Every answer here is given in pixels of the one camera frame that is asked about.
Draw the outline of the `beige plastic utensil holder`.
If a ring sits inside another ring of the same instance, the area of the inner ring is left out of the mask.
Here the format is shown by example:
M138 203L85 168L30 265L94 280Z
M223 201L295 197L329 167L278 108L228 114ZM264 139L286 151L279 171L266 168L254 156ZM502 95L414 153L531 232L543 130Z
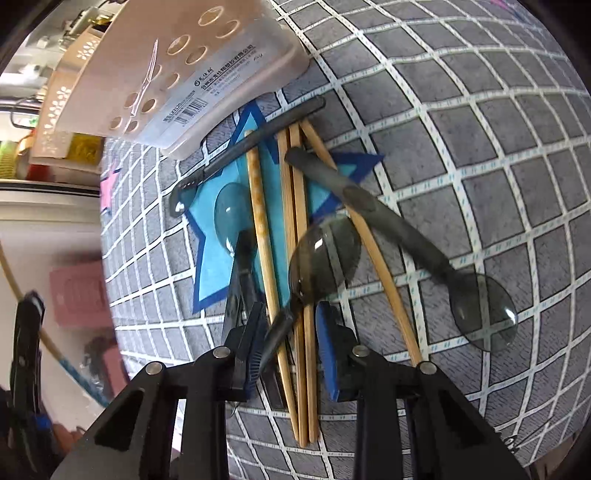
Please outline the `beige plastic utensil holder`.
M59 124L183 160L231 113L280 90L309 63L265 1L127 1Z

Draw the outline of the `dark spoon top horizontal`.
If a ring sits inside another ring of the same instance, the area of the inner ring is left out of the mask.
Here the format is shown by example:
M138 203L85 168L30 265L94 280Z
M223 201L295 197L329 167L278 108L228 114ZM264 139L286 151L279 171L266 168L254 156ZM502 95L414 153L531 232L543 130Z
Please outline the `dark spoon top horizontal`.
M184 202L181 199L181 193L184 190L190 187L198 187L200 184L217 174L218 171L238 159L238 157L259 145L263 140L286 129L291 124L303 120L308 115L321 110L323 107L325 107L325 99L320 96L315 96L314 98L304 101L293 109L280 114L279 117L274 118L269 123L263 124L262 127L257 128L252 134L246 135L245 138L238 141L238 143L226 148L224 151L216 155L208 165L199 167L193 173L180 180L174 186L169 196L170 215L173 218L178 218L185 213L190 205L190 203Z

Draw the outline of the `pink box on floor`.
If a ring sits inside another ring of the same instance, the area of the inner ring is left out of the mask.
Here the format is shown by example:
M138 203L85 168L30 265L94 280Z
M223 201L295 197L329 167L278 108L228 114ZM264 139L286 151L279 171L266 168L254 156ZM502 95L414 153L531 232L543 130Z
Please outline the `pink box on floor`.
M113 326L100 261L54 269L49 282L55 321L60 327L101 329Z

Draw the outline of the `grey checkered tablecloth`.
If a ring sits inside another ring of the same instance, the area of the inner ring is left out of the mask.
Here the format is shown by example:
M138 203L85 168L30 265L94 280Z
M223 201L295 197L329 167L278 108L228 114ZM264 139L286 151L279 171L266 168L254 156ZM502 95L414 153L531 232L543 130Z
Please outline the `grey checkered tablecloth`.
M590 94L566 54L517 1L270 5L311 64L257 99L263 116L325 97L311 123L334 158L384 155L363 188L515 302L514 343L480 351L460 336L445 286L376 232L423 354L515 442L522 465L571 440L590 416ZM192 306L205 240L170 216L167 201L180 178L228 145L238 115L183 161L105 144L102 170L119 173L101 215L103 265L131 378L150 361L185 363L221 343L225 295ZM308 448L266 393L230 414L232 476L352 477L356 405L332 403L318 380L322 434Z

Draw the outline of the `patterned bamboo chopstick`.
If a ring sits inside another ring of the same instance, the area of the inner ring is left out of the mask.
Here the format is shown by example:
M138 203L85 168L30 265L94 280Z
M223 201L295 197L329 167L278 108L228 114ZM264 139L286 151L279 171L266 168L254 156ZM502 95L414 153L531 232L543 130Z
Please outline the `patterned bamboo chopstick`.
M259 249L260 268L263 273L263 288L266 294L267 310L270 314L271 327L276 329L280 321L274 320L280 313L280 297L277 294L276 275L274 275L273 248L270 242L270 228L266 217L266 200L264 200L263 174L259 163L259 150L257 146L246 152L247 173L249 174L250 200L252 201L252 213L254 227L256 228L256 242ZM287 411L290 415L291 429L294 439L300 440L298 435L297 400L294 395L293 381L291 381L290 364L287 359L286 336L290 329L283 331L283 337L276 340L276 349L269 357L279 362L281 385L287 400Z

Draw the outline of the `plain bamboo chopstick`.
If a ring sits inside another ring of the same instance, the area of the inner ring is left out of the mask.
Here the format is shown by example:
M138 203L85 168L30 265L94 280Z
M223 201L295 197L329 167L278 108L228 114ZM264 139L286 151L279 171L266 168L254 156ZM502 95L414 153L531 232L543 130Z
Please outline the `plain bamboo chopstick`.
M308 230L307 196L304 176L290 168L293 181L295 238L301 240ZM318 441L317 345L315 317L311 305L297 308L294 328L295 369L297 370L298 443L301 447Z
M312 127L311 122L308 121L308 119L305 119L300 122L300 125L301 130L304 132L305 138L308 139L308 142L311 144L315 155L317 155L322 162L322 165L327 167L332 173L339 174L338 168L335 165L331 154L329 154L328 148L325 147L321 137L318 135L317 131L315 131L315 128ZM346 205L346 209L348 209L349 216L351 216L353 224L356 226L356 230L358 230L358 233L360 234L363 245L368 250L370 259L372 260L378 277L382 282L385 293L393 310L394 317L398 321L406 347L410 354L412 365L416 367L423 361L422 352L417 343L415 332L408 317L407 310L396 287L396 284L394 283L393 276L391 275L387 262L385 261L378 243L372 231L370 231L370 227L367 225L365 219L363 219L359 213L354 212L352 206Z
M290 136L288 129L283 129L277 134L280 155L280 187L283 198L283 225L284 238L286 239L287 259L294 253L297 246L297 226L294 217L294 186L293 174L290 165L284 157L287 148L290 147ZM295 382L297 383L297 439L301 447L308 446L308 395L307 380L305 379L305 358L304 358L304 323L303 315L298 308L294 310L294 366Z

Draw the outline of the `beige perforated storage rack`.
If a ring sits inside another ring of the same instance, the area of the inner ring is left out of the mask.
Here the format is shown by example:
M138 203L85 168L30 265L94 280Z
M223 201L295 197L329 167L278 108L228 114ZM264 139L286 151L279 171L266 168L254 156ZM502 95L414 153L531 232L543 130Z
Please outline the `beige perforated storage rack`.
M96 50L103 33L86 28L68 47L49 82L30 151L30 163L98 174L103 140L61 127L59 121L77 77Z

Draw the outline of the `blue star mat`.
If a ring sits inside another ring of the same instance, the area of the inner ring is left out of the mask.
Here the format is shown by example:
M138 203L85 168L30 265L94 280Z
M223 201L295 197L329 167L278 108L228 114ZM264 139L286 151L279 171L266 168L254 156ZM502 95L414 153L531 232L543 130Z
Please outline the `blue star mat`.
M249 102L239 115L229 146L242 140L245 131L256 130L266 123L256 101ZM287 268L286 239L284 238L283 206L281 206L280 159L277 142L267 138L259 143L259 166L263 173L266 217L273 247L273 268L276 274L280 307L290 298ZM332 152L339 172L356 183L361 183L385 157L361 152ZM314 182L305 184L307 189L308 223L339 209L342 202L334 194ZM226 299L233 266L238 234L249 230L254 235L252 199L249 191L249 174L245 155L238 157L211 179L197 188L186 213L192 231L199 239L197 272L193 292L193 313Z

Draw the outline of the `pink star sticker left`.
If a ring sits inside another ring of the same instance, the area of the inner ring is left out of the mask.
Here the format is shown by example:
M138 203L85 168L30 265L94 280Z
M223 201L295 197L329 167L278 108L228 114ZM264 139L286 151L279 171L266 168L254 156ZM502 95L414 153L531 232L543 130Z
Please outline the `pink star sticker left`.
M100 180L100 211L110 214L112 211L112 191L118 179L120 168L111 168Z

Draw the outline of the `bamboo chopstick blue tip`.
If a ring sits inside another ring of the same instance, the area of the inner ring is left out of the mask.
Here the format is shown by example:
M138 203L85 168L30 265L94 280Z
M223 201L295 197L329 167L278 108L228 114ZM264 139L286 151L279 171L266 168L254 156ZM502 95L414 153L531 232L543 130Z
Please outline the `bamboo chopstick blue tip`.
M15 299L18 302L20 302L25 298L25 295L22 293L16 281L16 278L10 268L3 247L0 247L0 259L4 277ZM55 342L51 339L51 337L47 334L43 327L41 327L39 330L39 340L45 347L45 349L48 351L50 356L61 366L61 368L66 372L66 374L90 398L92 398L94 401L96 401L100 406L104 408L108 406L109 401L106 399L106 397L73 366L73 364L64 356L64 354L60 351L60 349L57 347Z

